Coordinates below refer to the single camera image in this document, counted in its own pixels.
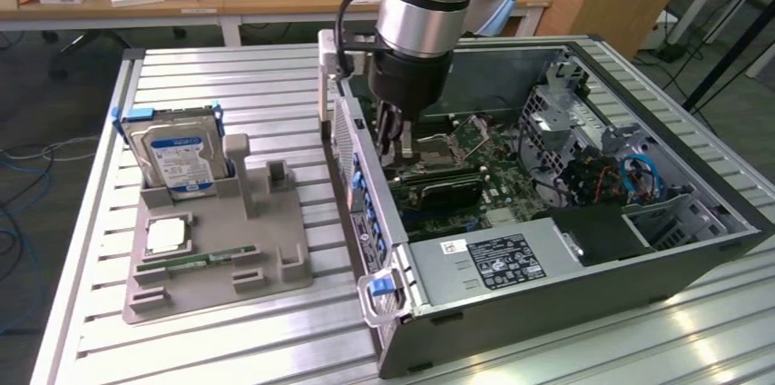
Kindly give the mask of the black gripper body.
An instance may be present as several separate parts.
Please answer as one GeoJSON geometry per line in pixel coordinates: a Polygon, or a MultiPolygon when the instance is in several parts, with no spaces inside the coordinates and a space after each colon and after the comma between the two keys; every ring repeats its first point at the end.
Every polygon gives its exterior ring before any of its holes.
{"type": "Polygon", "coordinates": [[[368,85],[401,121],[413,121],[440,99],[452,61],[452,51],[429,58],[396,51],[373,53],[368,85]]]}

